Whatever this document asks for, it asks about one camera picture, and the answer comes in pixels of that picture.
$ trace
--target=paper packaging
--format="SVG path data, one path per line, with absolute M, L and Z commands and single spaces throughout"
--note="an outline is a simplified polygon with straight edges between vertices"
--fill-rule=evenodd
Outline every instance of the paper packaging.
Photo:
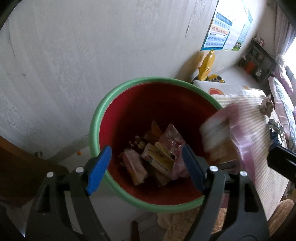
M 280 122 L 274 119 L 269 119 L 267 125 L 269 127 L 269 135 L 272 140 L 272 143 L 281 146 L 285 139 L 283 126 L 280 124 Z
M 135 136 L 135 140 L 133 142 L 129 141 L 130 148 L 135 150 L 137 153 L 141 154 L 146 146 L 146 141 L 145 139 Z
M 159 172 L 171 177 L 174 160 L 170 157 L 168 150 L 160 143 L 151 145 L 148 143 L 141 157 L 155 167 Z
M 135 150 L 125 149 L 120 156 L 122 156 L 123 162 L 131 175 L 134 185 L 143 183 L 149 174 L 142 165 L 140 155 Z
M 155 167 L 153 167 L 150 163 L 147 161 L 143 162 L 144 168 L 148 171 L 149 175 L 154 179 L 157 186 L 163 187 L 167 185 L 172 179 L 160 171 L 158 171 Z
M 182 158 L 182 148 L 186 142 L 173 124 L 168 125 L 158 142 L 166 147 L 174 158 L 172 180 L 178 179 L 178 177 L 189 177 L 188 170 Z
M 147 131 L 144 135 L 144 139 L 149 143 L 154 145 L 155 142 L 158 142 L 160 136 L 163 134 L 156 121 L 153 120 L 151 123 L 151 129 Z
M 210 165 L 234 174 L 245 170 L 255 183 L 253 141 L 242 127 L 242 111 L 243 103 L 226 106 L 202 124 L 200 133 L 204 151 L 210 154 Z

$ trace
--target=poster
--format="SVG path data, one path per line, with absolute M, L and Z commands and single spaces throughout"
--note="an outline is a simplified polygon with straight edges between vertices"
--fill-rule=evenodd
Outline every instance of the poster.
M 242 46 L 242 43 L 244 42 L 244 39 L 247 36 L 247 33 L 248 33 L 249 29 L 250 29 L 250 26 L 251 26 L 252 21 L 253 21 L 253 18 L 252 18 L 251 14 L 250 14 L 250 12 L 248 10 L 248 19 L 247 19 L 247 22 L 244 25 L 244 27 L 242 29 L 242 32 L 239 35 L 238 40 L 235 43 L 235 46 L 233 47 L 232 50 L 236 50 L 237 51 L 237 50 L 240 49 L 240 47 Z
M 219 0 L 201 50 L 239 50 L 251 23 L 242 0 Z

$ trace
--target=window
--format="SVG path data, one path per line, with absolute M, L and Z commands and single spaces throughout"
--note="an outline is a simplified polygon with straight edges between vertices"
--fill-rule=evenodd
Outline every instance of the window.
M 288 51 L 283 56 L 283 59 L 292 73 L 296 75 L 296 39 L 293 41 Z

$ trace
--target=trash bin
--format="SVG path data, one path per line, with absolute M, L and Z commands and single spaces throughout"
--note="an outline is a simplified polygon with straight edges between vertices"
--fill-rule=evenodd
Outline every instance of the trash bin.
M 220 108 L 209 94 L 180 80 L 147 77 L 117 86 L 99 103 L 89 133 L 92 157 L 104 145 L 112 148 L 104 182 L 129 204 L 150 212 L 175 213 L 201 205 L 203 196 L 190 178 L 179 178 L 164 187 L 147 179 L 135 186 L 118 155 L 155 120 L 162 131 L 172 123 L 195 154 L 205 157 L 199 127 Z

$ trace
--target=striped mat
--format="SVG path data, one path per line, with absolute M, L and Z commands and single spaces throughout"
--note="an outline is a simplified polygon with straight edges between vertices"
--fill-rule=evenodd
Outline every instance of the striped mat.
M 271 217 L 275 211 L 279 201 L 284 194 L 288 179 L 278 174 L 267 166 L 266 157 L 271 144 L 269 137 L 269 129 L 267 126 L 269 118 L 264 116 L 259 105 L 265 96 L 226 96 L 212 95 L 222 107 L 230 103 L 243 102 L 245 111 L 242 119 L 244 119 L 243 128 L 248 131 L 254 141 L 254 166 L 255 166 L 255 186 L 262 202 L 267 219 Z M 279 121 L 275 111 L 272 111 L 271 119 Z

